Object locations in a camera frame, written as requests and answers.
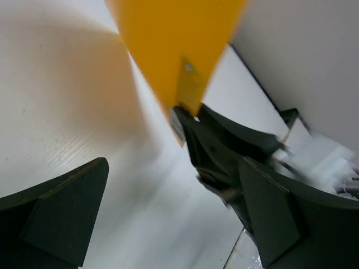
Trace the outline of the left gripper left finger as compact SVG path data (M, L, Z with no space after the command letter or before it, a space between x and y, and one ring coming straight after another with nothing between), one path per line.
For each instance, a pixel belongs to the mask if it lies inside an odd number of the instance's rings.
M1 268L83 266L109 164L98 157L1 198Z

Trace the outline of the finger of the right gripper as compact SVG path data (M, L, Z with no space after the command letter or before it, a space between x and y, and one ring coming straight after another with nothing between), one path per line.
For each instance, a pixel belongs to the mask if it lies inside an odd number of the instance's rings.
M200 142L198 121L180 106L171 110L171 127L187 143L191 164L199 174L200 183L226 205L241 207L241 155L221 149L218 144L207 146Z
M260 163L267 162L277 150L283 148L283 143L276 135L241 125L205 104L197 117L199 141L207 146L218 144L221 149L229 149Z

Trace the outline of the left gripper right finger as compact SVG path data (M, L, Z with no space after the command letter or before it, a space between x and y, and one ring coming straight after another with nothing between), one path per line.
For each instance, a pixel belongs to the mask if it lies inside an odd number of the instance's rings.
M358 268L358 201L251 158L243 159L240 180L264 268Z

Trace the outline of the orange plastic folder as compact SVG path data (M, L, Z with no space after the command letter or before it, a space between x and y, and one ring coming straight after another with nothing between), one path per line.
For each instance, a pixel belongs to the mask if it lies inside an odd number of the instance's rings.
M199 112L214 68L243 15L246 1L107 1L136 65L157 97L180 145L172 108Z

